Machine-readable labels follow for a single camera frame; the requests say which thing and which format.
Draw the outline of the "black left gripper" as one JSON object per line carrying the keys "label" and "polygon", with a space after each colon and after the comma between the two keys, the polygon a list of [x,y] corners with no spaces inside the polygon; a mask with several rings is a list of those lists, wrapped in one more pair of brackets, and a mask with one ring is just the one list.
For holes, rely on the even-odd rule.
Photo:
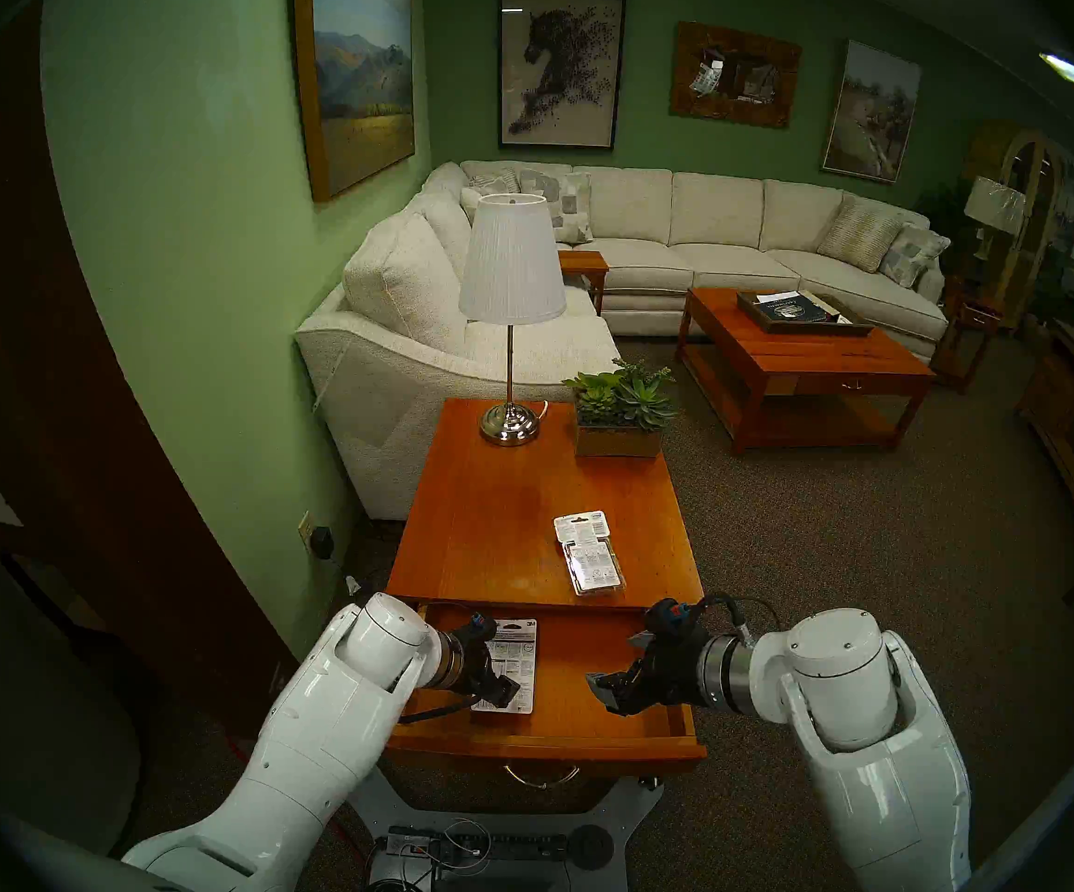
{"label": "black left gripper", "polygon": [[449,635],[452,653],[449,691],[477,697],[494,708],[507,708],[520,690],[516,679],[499,677],[490,655],[490,637]]}

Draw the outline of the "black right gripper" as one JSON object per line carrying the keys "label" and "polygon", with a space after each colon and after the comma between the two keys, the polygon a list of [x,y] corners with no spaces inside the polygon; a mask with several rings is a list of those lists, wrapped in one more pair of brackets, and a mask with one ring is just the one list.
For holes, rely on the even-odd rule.
{"label": "black right gripper", "polygon": [[587,688],[605,710],[618,716],[633,716],[638,710],[655,705],[695,705],[708,707],[698,667],[709,644],[706,631],[692,631],[688,637],[655,634],[643,630],[627,639],[628,645],[643,650],[639,670],[627,673],[587,673]]}

